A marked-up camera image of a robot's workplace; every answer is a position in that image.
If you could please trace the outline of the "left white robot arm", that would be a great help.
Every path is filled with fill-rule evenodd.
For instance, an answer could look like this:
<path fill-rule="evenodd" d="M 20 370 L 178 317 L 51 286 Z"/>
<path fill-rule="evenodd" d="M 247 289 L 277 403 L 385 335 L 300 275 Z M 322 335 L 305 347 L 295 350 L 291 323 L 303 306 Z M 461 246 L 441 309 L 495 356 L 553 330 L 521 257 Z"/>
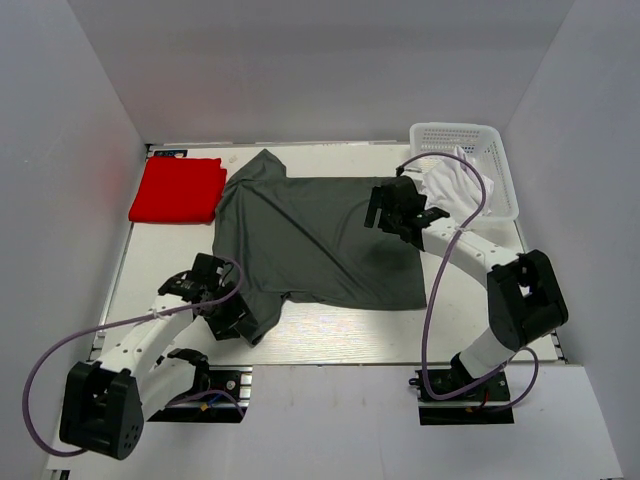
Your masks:
<path fill-rule="evenodd" d="M 213 386 L 207 355 L 175 344 L 197 318 L 212 320 L 224 310 L 234 323 L 247 316 L 231 272 L 242 272 L 236 261 L 197 255 L 190 270 L 162 284 L 148 313 L 113 348 L 74 365 L 65 384 L 60 440 L 123 460 L 145 422 L 168 406 L 225 399 L 243 414 L 237 398 Z"/>

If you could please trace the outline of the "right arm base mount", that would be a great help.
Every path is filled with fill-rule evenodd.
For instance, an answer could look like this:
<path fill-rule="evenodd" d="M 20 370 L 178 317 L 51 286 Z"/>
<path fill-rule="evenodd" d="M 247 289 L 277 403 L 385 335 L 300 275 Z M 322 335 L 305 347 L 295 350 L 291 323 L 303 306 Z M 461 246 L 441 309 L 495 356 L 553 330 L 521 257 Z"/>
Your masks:
<path fill-rule="evenodd" d="M 511 425 L 514 423 L 511 392 L 504 372 L 474 389 L 448 400 L 433 398 L 423 385 L 423 375 L 416 370 L 408 380 L 417 393 L 421 426 Z"/>

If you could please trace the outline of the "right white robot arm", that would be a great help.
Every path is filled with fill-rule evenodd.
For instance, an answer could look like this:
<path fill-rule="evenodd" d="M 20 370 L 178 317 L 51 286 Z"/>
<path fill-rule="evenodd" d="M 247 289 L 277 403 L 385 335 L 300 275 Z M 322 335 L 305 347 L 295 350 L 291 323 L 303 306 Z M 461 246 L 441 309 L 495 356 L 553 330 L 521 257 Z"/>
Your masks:
<path fill-rule="evenodd" d="M 488 327 L 451 360 L 444 383 L 434 384 L 423 366 L 429 397 L 445 401 L 477 397 L 516 354 L 564 325 L 568 309 L 549 257 L 540 250 L 518 253 L 500 247 L 457 223 L 439 207 L 428 207 L 414 179 L 401 175 L 373 188 L 364 225 L 398 236 L 437 255 L 440 266 L 427 299 L 422 339 L 429 339 L 437 293 L 454 265 L 487 293 Z"/>

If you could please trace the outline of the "grey t shirt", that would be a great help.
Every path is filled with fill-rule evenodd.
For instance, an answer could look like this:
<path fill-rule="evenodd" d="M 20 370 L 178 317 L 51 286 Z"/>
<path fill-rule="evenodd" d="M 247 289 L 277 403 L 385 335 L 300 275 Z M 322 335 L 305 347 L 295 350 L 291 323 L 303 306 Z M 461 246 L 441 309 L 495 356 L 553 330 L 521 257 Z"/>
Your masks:
<path fill-rule="evenodd" d="M 212 250 L 240 269 L 241 285 L 215 307 L 218 340 L 255 345 L 280 319 L 285 301 L 382 311 L 426 306 L 419 251 L 364 225 L 376 177 L 290 178 L 261 151 L 226 183 L 216 208 Z"/>

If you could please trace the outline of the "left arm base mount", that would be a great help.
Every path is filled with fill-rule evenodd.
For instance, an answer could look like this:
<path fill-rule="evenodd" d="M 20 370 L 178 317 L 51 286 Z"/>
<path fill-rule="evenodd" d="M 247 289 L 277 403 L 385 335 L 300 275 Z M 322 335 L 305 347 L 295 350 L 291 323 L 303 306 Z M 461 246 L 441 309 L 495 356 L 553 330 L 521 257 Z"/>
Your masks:
<path fill-rule="evenodd" d="M 211 366 L 198 390 L 181 394 L 180 403 L 154 414 L 149 421 L 182 424 L 239 424 L 251 396 L 253 368 Z"/>

